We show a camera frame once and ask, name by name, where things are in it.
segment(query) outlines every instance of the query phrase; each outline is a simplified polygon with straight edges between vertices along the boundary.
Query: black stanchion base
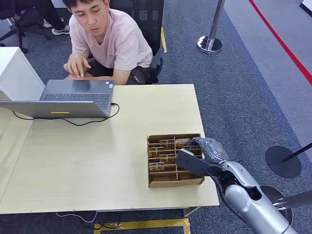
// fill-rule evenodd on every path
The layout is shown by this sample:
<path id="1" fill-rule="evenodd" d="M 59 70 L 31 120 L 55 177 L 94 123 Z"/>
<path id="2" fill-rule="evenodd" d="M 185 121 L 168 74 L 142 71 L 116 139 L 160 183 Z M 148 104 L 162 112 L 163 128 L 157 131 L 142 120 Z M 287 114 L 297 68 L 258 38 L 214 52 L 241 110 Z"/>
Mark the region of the black stanchion base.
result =
<path id="1" fill-rule="evenodd" d="M 292 154 L 292 151 L 283 146 L 270 147 L 265 153 L 267 165 L 275 174 L 288 179 L 295 178 L 301 172 L 301 164 L 298 157 L 294 157 L 287 162 L 282 162 Z"/>
<path id="2" fill-rule="evenodd" d="M 285 196 L 283 195 L 281 192 L 274 189 L 271 186 L 261 185 L 260 187 L 264 192 L 264 194 L 265 194 L 265 196 L 267 196 L 271 202 L 275 202 L 278 199 L 285 198 Z M 284 218 L 287 219 L 289 225 L 292 225 L 293 218 L 292 209 L 285 209 L 280 211 L 280 213 L 284 216 Z"/>
<path id="3" fill-rule="evenodd" d="M 217 54 L 222 50 L 224 45 L 222 42 L 218 38 L 215 38 L 212 44 L 212 48 L 209 50 L 209 48 L 206 48 L 207 42 L 208 42 L 209 37 L 205 36 L 202 36 L 199 39 L 197 40 L 197 48 L 202 52 L 206 53 L 206 54 Z"/>

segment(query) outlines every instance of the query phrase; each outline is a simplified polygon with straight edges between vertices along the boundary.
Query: pink t-shirt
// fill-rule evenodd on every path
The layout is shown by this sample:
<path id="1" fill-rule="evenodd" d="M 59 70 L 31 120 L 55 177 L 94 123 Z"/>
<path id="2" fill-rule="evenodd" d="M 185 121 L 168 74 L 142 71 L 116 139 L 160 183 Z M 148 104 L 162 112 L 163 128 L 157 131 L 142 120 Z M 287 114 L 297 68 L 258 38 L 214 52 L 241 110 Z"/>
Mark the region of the pink t-shirt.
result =
<path id="1" fill-rule="evenodd" d="M 101 45 L 73 15 L 70 27 L 73 53 L 88 57 L 91 52 L 107 68 L 131 71 L 137 66 L 149 68 L 152 61 L 152 49 L 137 23 L 125 12 L 110 9 L 108 27 Z"/>

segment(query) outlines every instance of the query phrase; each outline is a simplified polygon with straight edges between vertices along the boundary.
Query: floor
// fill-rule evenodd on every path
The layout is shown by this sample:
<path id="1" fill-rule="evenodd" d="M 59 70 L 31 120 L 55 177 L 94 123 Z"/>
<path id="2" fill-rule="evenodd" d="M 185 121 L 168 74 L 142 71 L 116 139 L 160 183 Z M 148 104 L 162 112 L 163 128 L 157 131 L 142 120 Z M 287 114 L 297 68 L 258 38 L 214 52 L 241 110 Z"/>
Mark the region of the floor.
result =
<path id="1" fill-rule="evenodd" d="M 308 43 L 312 39 L 312 31 L 307 30 L 312 18 L 298 8 L 298 0 L 255 2 L 294 54 L 312 72 L 311 56 L 309 57 L 312 45 Z M 216 5 L 216 0 L 165 1 L 163 27 L 168 53 L 164 56 L 159 83 L 193 83 L 205 135 L 221 142 L 231 160 L 242 160 L 259 184 L 273 186 L 285 195 L 312 189 L 309 152 L 300 157 L 302 172 L 292 180 L 275 175 L 264 158 L 270 146 L 283 145 L 295 150 L 309 143 L 312 128 L 311 86 L 248 0 L 226 1 L 217 32 L 217 37 L 224 45 L 223 51 L 216 55 L 199 52 L 195 46 L 196 41 L 209 33 Z M 60 14 L 68 16 L 63 10 Z M 295 22 L 300 22 L 301 26 L 296 26 Z M 307 30 L 300 30 L 305 26 Z M 5 23 L 0 22 L 0 34 L 5 28 Z M 66 75 L 62 64 L 71 51 L 68 36 L 53 37 L 52 41 L 29 37 L 31 40 L 28 35 L 24 39 L 25 47 L 29 50 L 26 56 L 44 82 Z M 16 36 L 5 43 L 17 44 Z M 93 215 L 81 214 L 88 219 Z M 298 233 L 312 234 L 311 215 L 311 206 L 295 208 L 292 226 Z M 103 213 L 97 221 L 181 217 L 181 210 L 132 211 Z M 223 203 L 201 208 L 192 214 L 190 222 L 191 233 L 194 234 L 252 233 Z M 0 215 L 0 234 L 92 232 L 75 217 L 59 218 L 54 213 Z M 165 232 L 159 229 L 149 233 Z M 175 229 L 171 233 L 182 232 Z"/>

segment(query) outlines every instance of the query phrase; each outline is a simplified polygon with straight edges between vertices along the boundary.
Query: chair backrest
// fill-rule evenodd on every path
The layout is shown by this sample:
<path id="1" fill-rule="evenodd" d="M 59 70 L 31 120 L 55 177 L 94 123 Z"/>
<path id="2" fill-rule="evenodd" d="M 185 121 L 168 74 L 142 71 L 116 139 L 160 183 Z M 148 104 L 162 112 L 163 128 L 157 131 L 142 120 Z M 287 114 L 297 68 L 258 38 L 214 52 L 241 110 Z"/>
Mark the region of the chair backrest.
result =
<path id="1" fill-rule="evenodd" d="M 164 0 L 110 0 L 110 8 L 134 18 L 152 48 L 153 55 L 159 49 Z"/>
<path id="2" fill-rule="evenodd" d="M 14 0 L 1 0 L 0 20 L 5 20 L 15 15 Z"/>

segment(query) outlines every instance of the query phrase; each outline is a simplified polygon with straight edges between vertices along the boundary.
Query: chair wheel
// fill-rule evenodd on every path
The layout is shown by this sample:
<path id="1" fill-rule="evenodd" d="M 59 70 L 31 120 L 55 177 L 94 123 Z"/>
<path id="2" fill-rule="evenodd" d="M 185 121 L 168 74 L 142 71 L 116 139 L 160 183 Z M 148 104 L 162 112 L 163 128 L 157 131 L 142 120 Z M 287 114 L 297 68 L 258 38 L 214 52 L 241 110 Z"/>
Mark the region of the chair wheel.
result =
<path id="1" fill-rule="evenodd" d="M 26 48 L 22 48 L 22 52 L 24 53 L 24 54 L 26 54 L 26 53 L 29 52 L 29 50 L 26 49 Z"/>

